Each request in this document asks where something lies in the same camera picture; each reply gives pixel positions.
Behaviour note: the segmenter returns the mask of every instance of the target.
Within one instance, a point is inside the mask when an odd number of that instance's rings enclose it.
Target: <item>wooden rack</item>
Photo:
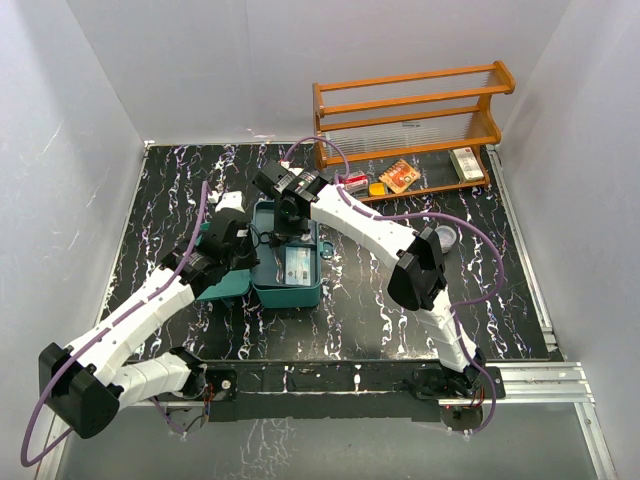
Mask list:
[[[477,182],[413,189],[363,201],[486,186],[489,176],[479,148],[499,143],[501,138],[491,116],[491,97],[514,89],[515,80],[501,61],[352,82],[314,83],[314,128],[316,135],[336,143],[349,162],[470,147],[484,172],[484,179]],[[425,110],[416,112],[416,106]],[[394,115],[380,116],[387,112]],[[342,121],[326,123],[327,117]],[[320,170],[343,162],[333,148],[320,142],[314,153]]]

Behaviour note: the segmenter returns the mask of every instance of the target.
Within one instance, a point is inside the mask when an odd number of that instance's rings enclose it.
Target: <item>table surface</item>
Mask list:
[[[112,278],[103,318],[138,289],[158,261],[191,232],[200,186],[242,190],[247,211],[260,198],[250,181],[267,159],[280,159],[288,145],[179,145],[149,149]],[[406,158],[421,165],[453,167],[448,154]],[[484,163],[490,162],[483,151]],[[374,169],[375,162],[359,163]],[[313,165],[304,145],[292,166]],[[489,359],[546,360],[549,354],[520,257],[493,178],[486,188],[464,189],[372,204],[384,214],[430,210],[458,216],[482,229],[498,246],[506,282],[500,295],[485,304],[461,309],[465,329]],[[411,221],[421,229],[421,220]],[[496,269],[488,248],[457,229],[459,242],[445,255],[452,301],[476,298],[491,288]],[[254,292],[236,299],[231,309],[197,302],[174,315],[134,354],[144,360],[184,345],[203,360],[219,359],[403,359],[433,358],[432,341],[413,312],[398,307],[386,292],[390,272],[368,251],[335,230],[321,227],[322,240],[336,254],[323,262],[322,300],[316,308],[264,309]]]

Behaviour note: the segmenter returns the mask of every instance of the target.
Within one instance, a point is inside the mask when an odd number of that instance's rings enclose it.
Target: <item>purple cable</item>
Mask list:
[[[185,251],[185,253],[184,253],[183,257],[182,257],[182,260],[178,264],[178,267],[175,269],[175,271],[173,272],[173,274],[171,275],[169,280],[167,280],[167,282],[164,285],[162,285],[162,287],[160,287],[158,290],[156,290],[151,295],[149,295],[149,297],[147,298],[147,301],[153,300],[155,297],[157,297],[162,292],[164,292],[167,288],[169,288],[169,286],[178,277],[178,275],[180,275],[180,272],[182,271],[182,269],[187,264],[187,261],[189,260],[189,257],[191,256],[191,253],[193,253],[193,249],[195,247],[196,240],[198,239],[198,235],[200,233],[200,226],[202,225],[202,222],[204,220],[204,213],[205,213],[206,206],[207,206],[207,194],[210,191],[211,190],[209,188],[209,184],[206,181],[202,182],[202,192],[201,192],[201,195],[200,195],[200,209],[198,211],[198,218],[196,220],[196,225],[195,225],[195,228],[193,230],[193,234],[191,236],[191,240],[189,240],[189,246],[187,247],[187,250]],[[143,302],[141,300],[138,303],[136,303],[135,305],[133,305],[126,312],[124,312],[122,315],[120,315],[112,323],[112,326],[115,327],[115,326],[119,325],[123,320],[125,320],[127,317],[129,317],[129,315],[131,315],[133,312],[138,310],[144,304],[145,304],[145,302]],[[23,467],[31,467],[31,466],[35,465],[36,463],[38,463],[49,452],[51,452],[51,450],[56,448],[60,444],[60,442],[62,442],[65,438],[67,438],[69,436],[69,434],[73,431],[72,428],[68,428],[67,430],[65,430],[62,433],[62,435],[60,435],[58,438],[56,438],[50,445],[48,445],[35,458],[33,458],[31,460],[29,458],[27,458],[28,451],[29,451],[29,443],[31,442],[31,435],[33,435],[33,430],[34,430],[35,425],[36,425],[36,420],[38,419],[38,416],[40,415],[40,412],[42,411],[42,407],[44,406],[44,404],[45,404],[47,398],[49,397],[49,394],[53,390],[54,386],[58,383],[60,378],[65,374],[65,372],[69,369],[69,367],[71,367],[71,365],[78,358],[80,358],[82,355],[84,355],[87,352],[87,350],[89,350],[96,343],[98,343],[102,339],[102,337],[104,337],[110,331],[111,331],[111,329],[109,327],[105,328],[100,333],[98,333],[95,337],[93,337],[89,342],[87,342],[85,345],[83,345],[75,354],[73,354],[62,365],[62,367],[60,367],[60,369],[51,378],[49,383],[47,383],[46,387],[44,387],[44,390],[42,391],[42,394],[40,395],[40,398],[38,399],[38,402],[36,403],[36,406],[33,409],[33,412],[31,413],[31,418],[29,419],[29,424],[27,425],[27,429],[24,432],[24,438],[22,440],[22,449],[20,450],[20,462],[22,463]],[[164,412],[162,412],[162,414],[165,416],[167,421],[173,423],[171,421],[171,419]]]
[[[284,157],[282,159],[283,162],[290,162],[291,160],[291,155],[293,154],[293,151],[298,148],[298,146],[302,143],[302,142],[306,142],[307,140],[320,140],[321,142],[326,143],[327,145],[333,147],[338,154],[340,155],[340,157],[342,157],[342,159],[344,160],[344,169],[345,169],[345,173],[344,173],[344,177],[343,178],[347,178],[349,176],[349,162],[347,161],[347,156],[342,152],[342,150],[340,150],[340,147],[338,147],[335,143],[333,143],[331,140],[327,140],[324,137],[316,137],[315,135],[309,135],[308,137],[304,137],[301,138],[300,140],[298,140],[296,143],[294,143],[293,145],[291,145],[289,147],[289,150],[287,150],[287,153],[284,154]],[[336,184],[340,183],[340,180],[342,180],[340,178],[340,176],[338,175],[338,173],[336,172]]]
[[[289,150],[287,151],[287,153],[285,154],[283,161],[288,161],[289,158],[291,157],[291,154],[293,153],[293,150],[295,150],[298,145],[300,145],[300,143],[306,141],[306,140],[316,140],[316,141],[321,141],[324,143],[327,143],[328,145],[331,145],[339,154],[340,157],[342,157],[342,160],[344,161],[344,165],[345,165],[345,170],[346,170],[346,174],[343,178],[346,178],[349,176],[349,161],[347,160],[346,155],[342,152],[342,150],[340,150],[340,148],[334,144],[333,142],[331,142],[330,140],[327,140],[326,138],[323,137],[317,137],[317,136],[309,136],[309,137],[305,137],[301,140],[298,140],[296,143],[294,143]],[[425,217],[430,217],[430,218],[438,218],[440,220],[446,220],[446,221],[450,221],[455,223],[458,226],[461,226],[463,228],[466,228],[468,230],[470,230],[471,232],[473,232],[474,234],[478,235],[482,241],[484,242],[485,245],[487,245],[487,247],[489,247],[489,249],[491,250],[492,255],[494,256],[494,258],[496,259],[496,267],[498,270],[498,278],[496,280],[496,285],[493,287],[493,290],[491,290],[490,292],[486,293],[485,295],[483,295],[480,298],[476,298],[476,299],[472,299],[472,300],[465,300],[462,302],[457,302],[454,303],[453,305],[451,305],[450,310],[453,313],[453,319],[455,321],[455,326],[456,326],[456,335],[458,335],[458,342],[460,343],[460,347],[462,348],[462,353],[464,354],[465,358],[467,359],[467,361],[473,365],[474,368],[476,368],[482,375],[484,375],[487,380],[489,381],[489,386],[491,387],[491,409],[489,410],[489,415],[487,415],[487,418],[484,420],[484,422],[482,422],[482,424],[476,428],[474,431],[475,432],[480,432],[481,430],[483,430],[487,425],[489,425],[489,422],[491,422],[491,419],[493,418],[493,415],[496,411],[496,403],[497,403],[497,393],[496,393],[496,387],[493,384],[493,378],[491,378],[491,375],[489,375],[489,373],[482,368],[471,356],[471,354],[467,351],[467,347],[464,344],[464,341],[462,340],[462,323],[460,322],[460,319],[458,318],[458,312],[456,311],[456,309],[458,307],[462,307],[462,306],[466,306],[466,305],[475,305],[477,303],[482,303],[482,302],[486,302],[488,301],[491,297],[494,297],[495,295],[498,294],[498,292],[500,291],[500,289],[502,288],[502,285],[504,284],[504,264],[502,263],[502,256],[500,255],[500,252],[498,251],[498,248],[493,244],[493,242],[491,241],[491,239],[489,237],[487,237],[482,230],[480,230],[479,228],[475,227],[474,225],[471,225],[469,222],[465,222],[464,220],[458,218],[458,217],[454,217],[452,215],[447,215],[445,213],[431,213],[431,212],[417,212],[417,213],[406,213],[404,215],[390,215],[390,216],[384,216],[384,215],[371,215],[370,212],[367,212],[366,210],[360,208],[360,206],[358,205],[354,205],[353,202],[351,202],[351,200],[349,199],[350,196],[344,191],[344,187],[342,185],[340,185],[340,176],[338,175],[338,173],[336,172],[335,174],[335,183],[336,183],[336,187],[338,190],[338,194],[340,195],[340,197],[342,198],[342,201],[344,203],[346,203],[348,206],[350,206],[351,208],[353,208],[353,210],[355,210],[356,212],[372,218],[373,220],[407,220],[410,218],[425,218]]]

